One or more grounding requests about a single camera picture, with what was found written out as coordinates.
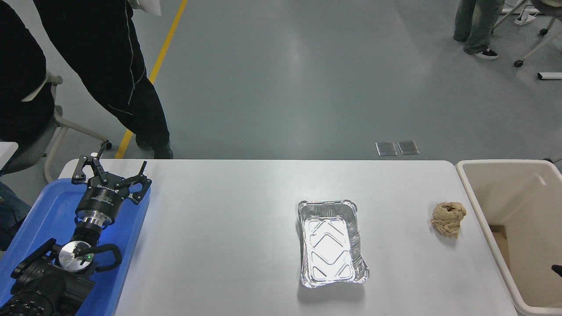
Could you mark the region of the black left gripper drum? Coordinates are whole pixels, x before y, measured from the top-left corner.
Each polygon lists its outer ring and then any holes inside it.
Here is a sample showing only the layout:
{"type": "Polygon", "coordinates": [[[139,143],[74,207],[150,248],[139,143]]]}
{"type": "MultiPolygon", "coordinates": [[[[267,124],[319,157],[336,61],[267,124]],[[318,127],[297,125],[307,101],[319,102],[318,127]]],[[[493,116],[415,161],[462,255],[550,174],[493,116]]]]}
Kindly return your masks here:
{"type": "Polygon", "coordinates": [[[76,215],[79,218],[84,218],[86,215],[97,211],[108,218],[115,219],[124,198],[128,196],[128,190],[124,189],[122,181],[122,176],[111,173],[107,174],[106,183],[99,176],[90,178],[87,182],[86,191],[76,208],[76,215]]]}

